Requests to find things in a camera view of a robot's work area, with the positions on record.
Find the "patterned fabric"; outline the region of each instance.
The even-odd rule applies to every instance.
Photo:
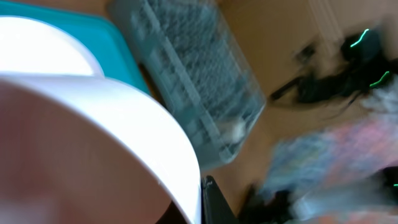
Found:
[[[265,192],[306,192],[366,177],[398,161],[398,124],[383,117],[281,141],[274,149]],[[398,223],[385,213],[331,215],[311,223]]]

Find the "brown floor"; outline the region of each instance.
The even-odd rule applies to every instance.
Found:
[[[80,11],[107,17],[110,0],[19,0],[31,4]],[[343,29],[358,18],[377,17],[379,0],[333,0],[333,10]],[[308,0],[224,0],[221,8],[265,94],[271,93],[295,76],[294,51],[315,39],[318,29],[308,9]],[[271,147],[278,139],[296,136],[347,119],[361,118],[358,104],[342,116],[328,120],[336,105],[312,110],[281,109],[268,106],[250,134],[237,159],[209,172],[215,177],[231,208],[236,213],[252,182],[262,182],[271,159]]]

